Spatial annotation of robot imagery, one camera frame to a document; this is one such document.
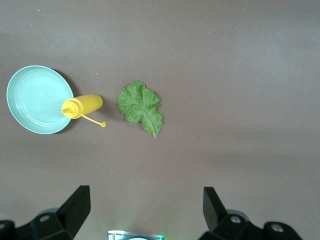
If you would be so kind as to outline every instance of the metal bolt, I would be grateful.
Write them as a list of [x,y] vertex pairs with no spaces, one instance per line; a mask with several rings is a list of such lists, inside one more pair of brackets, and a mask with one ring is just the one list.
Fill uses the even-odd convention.
[[43,223],[43,222],[47,221],[49,218],[50,218],[49,215],[44,215],[44,216],[40,217],[39,221]]
[[241,219],[238,216],[232,216],[230,217],[230,220],[234,223],[234,224],[239,224],[241,223]]
[[284,229],[282,228],[282,226],[280,226],[279,224],[276,224],[276,223],[272,224],[271,228],[278,233],[284,232]]

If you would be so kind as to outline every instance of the gray table surface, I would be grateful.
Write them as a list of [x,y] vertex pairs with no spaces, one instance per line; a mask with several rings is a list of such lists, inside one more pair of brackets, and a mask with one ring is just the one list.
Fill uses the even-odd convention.
[[[2,0],[0,219],[20,226],[90,185],[76,240],[108,230],[196,240],[203,187],[227,209],[319,239],[320,1]],[[24,129],[6,89],[28,65],[104,99],[59,134]],[[142,80],[161,98],[157,138],[117,95]]]

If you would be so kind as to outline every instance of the leaf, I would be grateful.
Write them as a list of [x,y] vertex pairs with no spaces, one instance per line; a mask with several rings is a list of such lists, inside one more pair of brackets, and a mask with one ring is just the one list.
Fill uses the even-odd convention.
[[144,130],[156,138],[162,128],[162,116],[157,111],[160,99],[154,91],[147,89],[142,81],[136,80],[125,86],[117,97],[116,107],[131,123],[142,122]]

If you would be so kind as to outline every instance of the yellow squeeze bottle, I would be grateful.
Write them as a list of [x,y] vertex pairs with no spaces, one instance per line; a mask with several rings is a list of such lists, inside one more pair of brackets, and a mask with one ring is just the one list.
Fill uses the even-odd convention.
[[98,94],[89,94],[67,99],[61,107],[61,113],[71,119],[84,117],[89,121],[99,124],[101,127],[106,126],[106,122],[95,121],[86,115],[100,109],[103,105],[102,97]]

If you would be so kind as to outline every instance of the turquoise plate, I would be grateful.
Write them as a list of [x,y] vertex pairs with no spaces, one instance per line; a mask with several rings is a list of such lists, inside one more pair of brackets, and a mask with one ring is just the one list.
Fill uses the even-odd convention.
[[37,134],[54,134],[71,118],[61,113],[65,100],[74,94],[66,80],[46,66],[26,66],[9,81],[6,100],[14,118]]

